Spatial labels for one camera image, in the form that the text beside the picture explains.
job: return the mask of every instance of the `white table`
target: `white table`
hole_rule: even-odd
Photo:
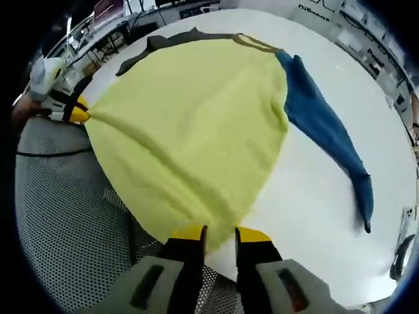
[[[278,162],[242,226],[268,234],[283,258],[293,258],[329,284],[331,296],[359,305],[389,296],[388,276],[403,206],[416,198],[416,164],[405,130],[371,76],[343,50],[289,20],[252,10],[202,14],[158,29],[171,36],[192,27],[207,33],[238,33],[298,54],[335,110],[371,174],[372,233],[357,223],[352,183],[339,166],[293,125]],[[121,63],[146,47],[140,39],[95,75],[83,96],[90,104],[118,78]],[[209,254],[206,264],[235,280],[233,241]]]

